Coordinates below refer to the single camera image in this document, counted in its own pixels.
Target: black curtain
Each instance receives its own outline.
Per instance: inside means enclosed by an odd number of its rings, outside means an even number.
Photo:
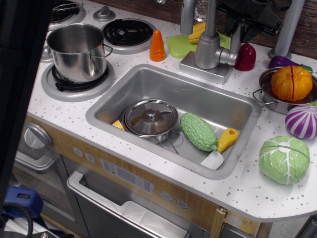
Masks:
[[[0,0],[0,210],[54,0]],[[0,237],[4,222],[0,221]]]

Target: purple striped toy onion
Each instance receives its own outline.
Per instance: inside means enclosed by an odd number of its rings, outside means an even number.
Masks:
[[[285,118],[286,128],[301,139],[317,137],[317,108],[300,105],[292,108]]]

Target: metal strainer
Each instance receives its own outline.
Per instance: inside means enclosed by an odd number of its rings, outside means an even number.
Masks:
[[[195,20],[198,22],[206,21],[208,0],[197,0],[195,8]]]

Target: purple toy eggplant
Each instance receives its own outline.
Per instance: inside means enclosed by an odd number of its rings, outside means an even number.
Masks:
[[[283,56],[274,56],[271,61],[268,63],[268,68],[275,68],[275,67],[286,67],[286,66],[301,66],[304,69],[314,72],[313,69],[309,66],[298,64],[290,59],[283,57]]]

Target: stainless steel pot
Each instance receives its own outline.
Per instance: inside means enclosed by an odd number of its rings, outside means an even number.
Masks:
[[[106,70],[104,33],[89,24],[70,24],[53,30],[48,38],[59,75],[72,83],[86,83],[100,78]]]
[[[317,79],[312,75],[313,89],[304,99],[295,102],[284,101],[275,96],[272,92],[271,78],[272,75],[281,67],[271,68],[265,71],[259,79],[261,89],[253,92],[253,97],[270,108],[271,110],[286,115],[289,110],[298,105],[310,104],[317,100]],[[260,92],[260,98],[256,97],[256,93]]]
[[[126,131],[158,144],[171,134],[178,120],[177,109],[161,99],[144,99],[128,107],[122,126]]]

